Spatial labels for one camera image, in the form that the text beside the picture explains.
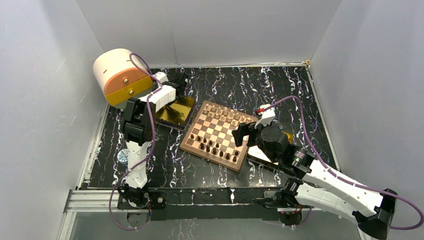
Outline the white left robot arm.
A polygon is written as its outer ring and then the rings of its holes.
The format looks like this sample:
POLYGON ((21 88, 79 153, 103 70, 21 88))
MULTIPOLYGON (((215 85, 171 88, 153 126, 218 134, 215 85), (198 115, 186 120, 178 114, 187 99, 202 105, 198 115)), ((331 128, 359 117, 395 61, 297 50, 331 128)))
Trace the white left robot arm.
POLYGON ((156 140, 156 113, 185 96, 190 76, 181 72, 168 80, 165 73, 157 72, 153 79, 159 81, 156 90, 128 100, 121 130, 128 150, 125 186, 135 189, 129 200, 137 208, 144 208, 150 200, 142 189, 148 182, 146 161, 152 155, 156 140))

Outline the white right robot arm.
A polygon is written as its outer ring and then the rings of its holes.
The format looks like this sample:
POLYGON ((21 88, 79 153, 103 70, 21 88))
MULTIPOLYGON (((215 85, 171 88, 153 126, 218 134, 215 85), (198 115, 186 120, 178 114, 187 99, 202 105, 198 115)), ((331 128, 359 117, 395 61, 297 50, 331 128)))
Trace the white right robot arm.
POLYGON ((281 191, 268 190, 253 200, 266 208, 310 206, 356 223, 365 234, 385 240, 396 209, 396 192, 381 194, 360 188, 354 180, 343 182, 342 174, 330 172, 307 149, 291 144, 275 125, 240 123, 231 132, 236 146, 247 137, 247 146, 257 146, 277 169, 289 175, 281 191))

